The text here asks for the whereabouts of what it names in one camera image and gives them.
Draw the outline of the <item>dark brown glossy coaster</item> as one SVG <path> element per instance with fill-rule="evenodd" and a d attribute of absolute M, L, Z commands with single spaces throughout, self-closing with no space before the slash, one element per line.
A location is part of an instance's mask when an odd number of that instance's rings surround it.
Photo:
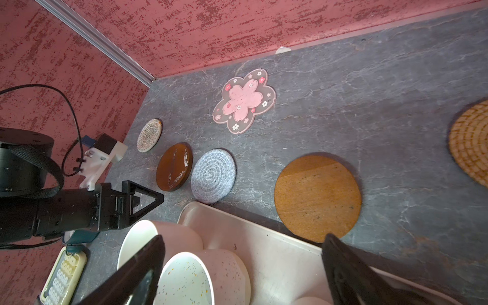
<path fill-rule="evenodd" d="M 165 151 L 156 171 L 156 184 L 166 192 L 179 189 L 187 181 L 193 166 L 193 152 L 186 142 L 180 142 Z"/>

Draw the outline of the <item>pink flower coaster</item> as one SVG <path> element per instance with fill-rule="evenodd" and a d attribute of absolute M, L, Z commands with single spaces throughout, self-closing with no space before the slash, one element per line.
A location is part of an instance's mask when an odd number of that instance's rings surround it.
<path fill-rule="evenodd" d="M 234 77 L 222 88 L 221 101 L 213 110 L 217 124 L 225 124 L 232 134 L 246 132 L 255 117 L 268 112 L 277 99 L 276 91 L 268 85 L 268 72 L 255 69 L 245 77 Z"/>

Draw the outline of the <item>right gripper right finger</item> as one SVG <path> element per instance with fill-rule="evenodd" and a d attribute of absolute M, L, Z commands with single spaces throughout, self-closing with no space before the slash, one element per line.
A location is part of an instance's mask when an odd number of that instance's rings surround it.
<path fill-rule="evenodd" d="M 334 304 L 433 304 L 415 292 L 393 288 L 332 233 L 322 244 L 322 262 Z"/>

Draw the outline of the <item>brown cork round coaster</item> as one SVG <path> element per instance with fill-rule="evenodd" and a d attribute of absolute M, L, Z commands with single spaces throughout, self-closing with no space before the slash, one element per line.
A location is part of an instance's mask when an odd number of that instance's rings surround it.
<path fill-rule="evenodd" d="M 294 235 L 315 243 L 341 238 L 356 225 L 362 193 L 352 172 L 334 155 L 316 152 L 291 161 L 274 187 L 278 217 Z"/>

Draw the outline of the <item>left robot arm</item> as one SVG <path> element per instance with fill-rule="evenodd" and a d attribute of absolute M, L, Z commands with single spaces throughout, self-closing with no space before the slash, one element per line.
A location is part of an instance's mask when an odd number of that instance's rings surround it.
<path fill-rule="evenodd" d="M 120 191 L 109 183 L 64 189 L 53 145 L 47 135 L 1 129 L 1 249 L 25 249 L 22 240 L 56 240 L 74 230 L 121 230 L 164 202 L 163 194 L 129 180 Z"/>

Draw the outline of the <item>grey woven round coaster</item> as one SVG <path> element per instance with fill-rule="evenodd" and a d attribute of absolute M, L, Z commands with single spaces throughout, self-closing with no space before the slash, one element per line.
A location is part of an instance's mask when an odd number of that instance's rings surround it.
<path fill-rule="evenodd" d="M 191 190 L 198 202 L 212 205 L 227 196 L 236 179 L 236 163 L 224 149 L 206 152 L 194 166 Z"/>

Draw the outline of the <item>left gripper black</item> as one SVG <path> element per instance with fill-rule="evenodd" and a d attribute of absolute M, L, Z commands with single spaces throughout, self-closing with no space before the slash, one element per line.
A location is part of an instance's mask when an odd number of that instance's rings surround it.
<path fill-rule="evenodd" d="M 121 191 L 112 189 L 109 183 L 98 184 L 93 191 L 67 189 L 38 202 L 34 233 L 120 230 L 135 224 L 163 202 L 162 193 L 129 180 L 122 182 Z"/>

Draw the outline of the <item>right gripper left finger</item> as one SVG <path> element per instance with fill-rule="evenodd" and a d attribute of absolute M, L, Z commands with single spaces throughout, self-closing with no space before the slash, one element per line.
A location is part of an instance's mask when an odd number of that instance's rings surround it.
<path fill-rule="evenodd" d="M 153 304 L 162 274 L 165 243 L 153 237 L 81 304 Z"/>

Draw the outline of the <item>beige spiral round coaster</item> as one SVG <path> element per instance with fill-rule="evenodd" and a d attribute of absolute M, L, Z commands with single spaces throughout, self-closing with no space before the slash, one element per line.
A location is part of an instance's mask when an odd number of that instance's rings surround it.
<path fill-rule="evenodd" d="M 137 139 L 137 150 L 140 153 L 150 151 L 159 141 L 163 123 L 160 119 L 151 119 L 142 128 Z"/>

